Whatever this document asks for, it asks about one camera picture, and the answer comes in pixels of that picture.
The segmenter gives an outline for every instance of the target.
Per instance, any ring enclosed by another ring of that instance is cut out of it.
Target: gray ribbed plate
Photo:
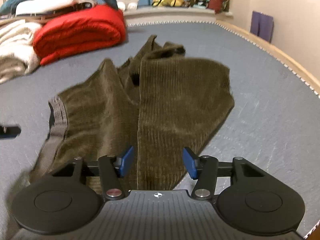
[[[58,236],[40,236],[21,229],[12,240],[301,240],[296,233],[252,236],[227,225],[208,201],[185,190],[131,191],[109,201],[99,215],[81,229]]]

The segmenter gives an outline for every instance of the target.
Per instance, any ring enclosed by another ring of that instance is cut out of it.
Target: fabric fold
[[[108,5],[72,12],[49,21],[36,33],[33,47],[41,65],[114,46],[126,38],[123,13]]]
[[[155,38],[118,69],[105,59],[87,81],[58,95],[67,116],[65,136],[47,171],[41,169],[46,153],[40,152],[32,180],[75,156],[97,160],[131,145],[135,160],[122,180],[125,189],[170,190],[177,185],[186,172],[183,147],[199,154],[234,100],[226,66],[184,57],[182,45],[161,47]],[[97,180],[87,183],[99,191]]]
[[[40,63],[32,47],[41,24],[19,20],[0,28],[0,84],[33,72]]]

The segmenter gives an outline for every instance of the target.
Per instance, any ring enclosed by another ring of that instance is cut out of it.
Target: purple folder
[[[253,11],[251,19],[250,32],[264,39],[267,42],[271,42],[273,33],[273,17],[265,15],[260,12]]]

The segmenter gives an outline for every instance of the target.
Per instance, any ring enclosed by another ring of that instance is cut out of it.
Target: black object
[[[75,158],[19,192],[12,213],[22,229],[15,239],[303,239],[296,233],[305,208],[294,190],[249,161],[219,162],[183,149],[193,179],[186,190],[123,192],[117,178],[133,161],[133,149],[84,163]],[[103,200],[84,185],[100,176]],[[217,177],[231,186],[214,200]]]
[[[0,125],[0,139],[16,138],[21,133],[19,126],[1,126]]]

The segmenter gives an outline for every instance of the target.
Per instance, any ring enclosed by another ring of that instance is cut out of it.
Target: white fleece blanket
[[[0,84],[33,72],[40,63],[33,50],[39,23],[19,20],[0,29]]]

